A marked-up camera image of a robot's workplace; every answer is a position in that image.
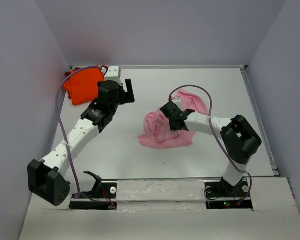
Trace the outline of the pink t shirt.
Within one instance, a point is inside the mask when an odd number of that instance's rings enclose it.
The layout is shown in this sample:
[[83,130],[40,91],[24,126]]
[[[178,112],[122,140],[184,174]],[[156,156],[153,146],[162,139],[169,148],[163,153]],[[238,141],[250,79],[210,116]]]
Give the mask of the pink t shirt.
[[[181,99],[184,110],[191,109],[207,115],[209,109],[203,99],[185,89],[178,90],[177,97]],[[144,134],[138,137],[142,146],[155,149],[171,149],[187,147],[193,144],[195,131],[170,129],[169,120],[157,109],[148,113],[143,121]]]

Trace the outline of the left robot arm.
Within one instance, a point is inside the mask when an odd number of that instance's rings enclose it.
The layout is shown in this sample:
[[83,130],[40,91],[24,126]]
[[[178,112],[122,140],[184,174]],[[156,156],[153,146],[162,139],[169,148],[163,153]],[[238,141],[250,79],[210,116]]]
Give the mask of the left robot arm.
[[98,97],[81,114],[71,132],[64,134],[65,139],[48,155],[28,164],[28,188],[33,194],[59,206],[67,196],[81,193],[79,179],[74,178],[73,187],[65,179],[66,173],[75,169],[76,157],[113,120],[118,107],[135,102],[132,81],[126,79],[125,84],[123,87],[113,80],[98,82]]

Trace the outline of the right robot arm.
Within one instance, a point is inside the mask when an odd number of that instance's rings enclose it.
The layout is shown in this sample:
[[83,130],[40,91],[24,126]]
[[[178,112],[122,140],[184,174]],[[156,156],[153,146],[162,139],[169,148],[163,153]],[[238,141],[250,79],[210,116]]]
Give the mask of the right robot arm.
[[251,157],[262,145],[262,140],[242,115],[234,118],[219,118],[201,114],[192,109],[182,111],[169,101],[160,111],[168,119],[172,131],[198,132],[212,135],[229,160],[221,178],[220,190],[225,196],[232,196],[247,173]]

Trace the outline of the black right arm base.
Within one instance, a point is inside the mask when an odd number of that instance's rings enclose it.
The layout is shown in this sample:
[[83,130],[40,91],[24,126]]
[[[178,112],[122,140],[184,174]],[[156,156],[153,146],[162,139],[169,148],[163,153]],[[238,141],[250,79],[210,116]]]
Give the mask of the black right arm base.
[[233,193],[224,193],[221,183],[218,181],[208,181],[204,183],[205,206],[207,210],[233,210],[233,209],[253,209],[251,195],[247,195],[249,185],[247,181],[242,181],[238,185],[238,190]]

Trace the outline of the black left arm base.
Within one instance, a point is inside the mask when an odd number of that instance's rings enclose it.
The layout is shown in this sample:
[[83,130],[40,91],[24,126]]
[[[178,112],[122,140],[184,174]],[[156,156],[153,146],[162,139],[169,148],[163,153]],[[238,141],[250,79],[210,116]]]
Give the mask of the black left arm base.
[[102,178],[91,172],[84,174],[94,179],[94,185],[90,191],[83,192],[79,198],[73,194],[69,208],[71,210],[116,210],[117,209],[117,181],[103,181]]

